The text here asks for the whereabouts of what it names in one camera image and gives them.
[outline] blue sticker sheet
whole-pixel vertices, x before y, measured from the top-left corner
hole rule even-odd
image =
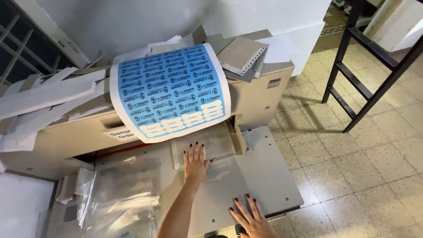
[[[230,116],[229,89],[222,74],[224,77],[210,45],[200,44],[114,65],[110,93],[113,105],[119,104],[115,106],[118,115],[131,132],[136,128],[134,134],[142,140],[168,139]],[[177,133],[190,128],[196,129]]]

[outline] hand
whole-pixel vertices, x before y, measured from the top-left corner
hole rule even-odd
[[[185,163],[185,182],[184,185],[199,186],[206,177],[206,171],[212,160],[206,160],[206,148],[201,145],[198,146],[198,142],[193,147],[190,145],[188,153],[184,151],[184,163]]]
[[[236,211],[236,209],[229,208],[235,219],[245,228],[248,233],[239,233],[241,238],[278,238],[273,228],[267,222],[266,218],[261,211],[260,205],[256,199],[252,199],[249,194],[247,195],[247,201],[250,204],[252,217],[242,203],[239,202],[238,198],[235,198],[235,203],[238,206],[245,219]]]

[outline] tiled floor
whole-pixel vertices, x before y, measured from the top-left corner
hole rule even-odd
[[[344,62],[375,91],[389,71],[363,50],[350,45]],[[272,226],[281,238],[423,238],[423,56],[342,133],[350,118],[333,97],[320,103],[336,51],[310,56],[269,125],[305,201]],[[342,75],[335,88],[364,106]]]

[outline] black metal ladder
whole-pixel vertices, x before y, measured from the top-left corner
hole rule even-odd
[[[361,33],[358,28],[355,27],[355,25],[357,24],[358,17],[360,16],[360,12],[365,1],[366,0],[355,0],[352,4],[350,16],[348,22],[346,23],[345,31],[342,35],[341,43],[339,45],[339,49],[335,57],[335,62],[333,63],[332,71],[330,73],[322,100],[322,103],[327,103],[327,100],[329,99],[329,93],[332,94],[336,101],[349,115],[349,117],[351,117],[352,121],[344,129],[344,133],[349,132],[366,115],[366,113],[376,104],[377,101],[379,101],[379,99],[386,93],[386,91],[388,91],[388,89],[401,77],[401,75],[423,52],[423,36],[421,36],[420,39],[411,48],[411,50],[405,55],[405,57],[400,62],[397,62],[388,54],[387,51],[363,35],[363,33]],[[361,83],[360,80],[345,66],[345,64],[342,63],[342,59],[344,58],[351,37],[354,38],[360,45],[362,45],[367,51],[369,51],[392,71],[388,78],[386,78],[386,80],[374,94],[371,93],[366,88],[366,86]],[[356,114],[351,109],[351,107],[345,102],[341,95],[339,95],[336,89],[333,88],[338,71],[340,71],[367,100],[367,103],[358,114]]]

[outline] ladder rung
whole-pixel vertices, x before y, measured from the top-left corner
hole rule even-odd
[[[348,116],[351,117],[351,119],[354,119],[357,115],[351,109],[351,107],[348,105],[348,103],[345,102],[345,100],[341,97],[341,95],[339,95],[339,93],[333,87],[328,87],[327,89],[329,89],[329,92],[333,95],[335,100],[345,110],[345,112],[348,114]]]
[[[339,71],[348,79],[348,81],[363,95],[366,100],[370,100],[373,96],[366,86],[345,66],[343,63],[336,64]]]
[[[382,47],[376,44],[374,41],[367,38],[363,35],[357,27],[348,28],[348,31],[351,33],[351,36],[358,42],[360,45],[364,46],[372,55],[374,55],[378,60],[380,60],[386,67],[390,70],[394,70],[398,65],[398,62],[392,58],[388,52],[386,52]]]

